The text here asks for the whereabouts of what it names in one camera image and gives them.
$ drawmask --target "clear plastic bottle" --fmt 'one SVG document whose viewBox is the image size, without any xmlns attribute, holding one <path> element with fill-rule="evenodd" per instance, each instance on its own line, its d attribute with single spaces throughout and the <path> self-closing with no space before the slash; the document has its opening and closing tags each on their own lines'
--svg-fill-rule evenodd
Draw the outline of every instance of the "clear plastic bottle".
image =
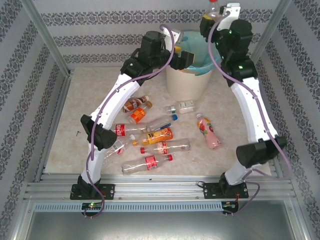
<svg viewBox="0 0 320 240">
<path fill-rule="evenodd" d="M 171 123 L 178 119 L 176 114 L 172 116 L 163 116 L 146 124 L 146 133 L 159 131 L 171 126 Z"/>
<path fill-rule="evenodd" d="M 139 107 L 141 104 L 146 103 L 149 101 L 149 97 L 147 95 L 139 97 L 139 98 L 132 98 L 130 97 L 128 101 L 125 102 L 124 106 L 122 107 L 122 111 L 124 113 L 130 112 L 137 107 Z"/>
<path fill-rule="evenodd" d="M 196 101 L 188 100 L 188 101 L 179 101 L 177 104 L 172 106 L 166 106 L 165 112 L 166 114 L 186 114 L 190 112 L 194 112 L 196 110 Z"/>
<path fill-rule="evenodd" d="M 130 135 L 130 137 L 118 137 L 115 143 L 105 153 L 104 161 L 110 161 L 123 153 L 129 146 L 133 145 L 133 141 L 135 140 L 136 138 L 134 135 Z"/>
<path fill-rule="evenodd" d="M 137 124 L 140 120 L 146 115 L 146 112 L 152 108 L 152 103 L 147 101 L 138 107 L 134 112 L 129 116 L 129 121 L 132 124 Z"/>
<path fill-rule="evenodd" d="M 196 118 L 198 119 L 198 128 L 204 135 L 208 147 L 210 149 L 215 149 L 216 147 L 219 147 L 221 145 L 221 142 L 215 135 L 210 120 L 204 117 L 202 113 L 198 113 L 196 115 Z"/>
<path fill-rule="evenodd" d="M 207 11 L 205 11 L 204 17 L 207 19 L 212 19 L 215 22 L 219 19 L 220 7 L 218 0 L 209 0 L 209 7 L 207 8 Z"/>
<path fill-rule="evenodd" d="M 160 141 L 146 147 L 141 147 L 142 154 L 172 154 L 174 152 L 187 152 L 190 150 L 190 142 L 188 138 L 172 141 Z"/>
<path fill-rule="evenodd" d="M 147 124 L 146 123 L 118 123 L 112 124 L 111 129 L 117 136 L 123 137 L 130 134 L 144 134 L 147 133 Z"/>
<path fill-rule="evenodd" d="M 142 157 L 140 159 L 127 161 L 122 164 L 122 172 L 124 175 L 130 175 L 138 172 L 150 171 L 152 169 L 157 169 L 163 163 L 170 162 L 172 160 L 172 155 Z"/>
<path fill-rule="evenodd" d="M 133 145 L 137 146 L 148 146 L 150 144 L 155 144 L 157 142 L 170 140 L 174 137 L 171 128 L 166 127 L 164 129 L 161 129 L 159 131 L 149 132 L 145 133 L 143 135 L 140 135 L 137 140 L 133 141 Z"/>
</svg>

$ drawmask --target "trash bin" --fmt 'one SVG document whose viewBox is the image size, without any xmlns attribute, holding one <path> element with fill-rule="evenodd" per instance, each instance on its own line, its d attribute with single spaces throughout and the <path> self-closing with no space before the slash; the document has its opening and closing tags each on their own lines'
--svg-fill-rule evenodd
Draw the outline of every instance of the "trash bin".
<svg viewBox="0 0 320 240">
<path fill-rule="evenodd" d="M 215 65 L 208 53 L 208 43 L 198 31 L 185 31 L 182 41 L 176 46 L 181 51 L 194 54 L 191 66 L 183 70 L 166 68 L 166 87 L 169 95 L 176 101 L 198 100 L 206 90 Z M 215 47 L 212 53 L 217 62 L 220 55 Z"/>
</svg>

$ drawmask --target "teal plastic bag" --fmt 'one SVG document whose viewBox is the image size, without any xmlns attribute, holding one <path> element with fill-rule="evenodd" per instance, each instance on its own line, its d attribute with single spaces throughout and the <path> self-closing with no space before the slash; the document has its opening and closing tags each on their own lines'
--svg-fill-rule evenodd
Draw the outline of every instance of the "teal plastic bag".
<svg viewBox="0 0 320 240">
<path fill-rule="evenodd" d="M 196 76 L 206 74 L 215 68 L 214 63 L 208 53 L 208 43 L 198 31 L 184 31 L 183 38 L 176 46 L 181 51 L 194 54 L 194 61 L 191 66 L 186 68 L 187 73 L 194 73 Z M 220 55 L 218 50 L 212 46 L 212 54 L 217 63 L 220 63 Z"/>
</svg>

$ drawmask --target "robotic arm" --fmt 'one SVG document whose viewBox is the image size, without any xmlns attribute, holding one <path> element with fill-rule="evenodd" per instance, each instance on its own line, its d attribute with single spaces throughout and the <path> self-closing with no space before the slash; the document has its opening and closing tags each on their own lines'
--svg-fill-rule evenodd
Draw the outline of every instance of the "robotic arm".
<svg viewBox="0 0 320 240">
<path fill-rule="evenodd" d="M 237 160 L 235 164 L 223 173 L 219 181 L 219 190 L 224 197 L 234 196 L 236 191 L 241 190 L 244 177 L 252 169 L 265 164 L 273 159 L 279 152 L 273 143 L 283 149 L 287 141 L 284 137 L 278 136 L 277 131 L 272 126 L 259 88 L 258 74 L 254 63 L 248 53 L 248 46 L 252 40 L 252 26 L 245 20 L 238 19 L 240 13 L 239 3 L 229 3 L 221 7 L 220 14 L 228 16 L 221 20 L 217 28 L 213 31 L 211 42 L 218 50 L 222 62 L 221 69 L 226 74 L 228 86 L 235 94 L 245 120 L 249 144 L 238 146 L 236 149 Z M 215 24 L 213 19 L 202 18 L 200 23 L 200 33 L 208 41 L 211 28 Z M 246 85 L 255 97 L 240 83 Z M 256 98 L 261 105 L 261 111 L 256 103 Z M 261 112 L 264 115 L 269 132 L 266 132 Z"/>
<path fill-rule="evenodd" d="M 175 44 L 182 39 L 182 32 L 172 31 L 172 34 Z M 154 69 L 163 67 L 169 60 L 171 51 L 172 39 L 166 28 L 163 29 L 162 33 L 148 31 L 142 38 L 141 47 L 137 48 L 131 57 L 124 62 L 115 85 L 103 102 L 90 116 L 83 115 L 81 117 L 82 126 L 88 135 L 89 154 L 92 152 L 92 132 L 96 120 L 97 125 L 94 129 L 93 136 L 93 160 L 88 161 L 88 166 L 78 177 L 77 185 L 82 192 L 79 196 L 83 195 L 83 197 L 87 199 L 92 199 L 96 196 L 97 192 L 92 188 L 91 183 L 98 188 L 105 152 L 108 148 L 112 147 L 117 140 L 117 135 L 110 130 L 111 125 L 128 98 L 138 90 L 144 81 L 151 79 L 151 77 L 129 82 L 122 88 L 120 88 L 120 86 L 133 78 L 151 74 Z M 192 53 L 182 51 L 179 57 L 178 53 L 175 52 L 169 65 L 176 70 L 182 70 L 189 67 L 193 63 L 193 60 L 194 55 Z"/>
</svg>

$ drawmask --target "patterned wallpaper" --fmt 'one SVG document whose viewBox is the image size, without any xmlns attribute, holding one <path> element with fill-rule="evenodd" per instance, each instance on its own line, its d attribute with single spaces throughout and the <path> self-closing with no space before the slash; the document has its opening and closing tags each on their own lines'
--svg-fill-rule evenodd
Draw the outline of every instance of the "patterned wallpaper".
<svg viewBox="0 0 320 240">
<path fill-rule="evenodd" d="M 252 23 L 251 53 L 278 2 L 240 1 L 240 18 Z M 208 7 L 208 0 L 35 0 L 34 3 L 70 69 L 121 66 L 140 46 L 147 31 L 158 31 L 161 23 L 179 30 L 199 30 Z"/>
<path fill-rule="evenodd" d="M 312 239 L 320 239 L 319 26 L 320 0 L 294 0 L 257 63 Z"/>
<path fill-rule="evenodd" d="M 35 179 L 65 76 L 19 0 L 0 3 L 0 240 Z"/>
</svg>

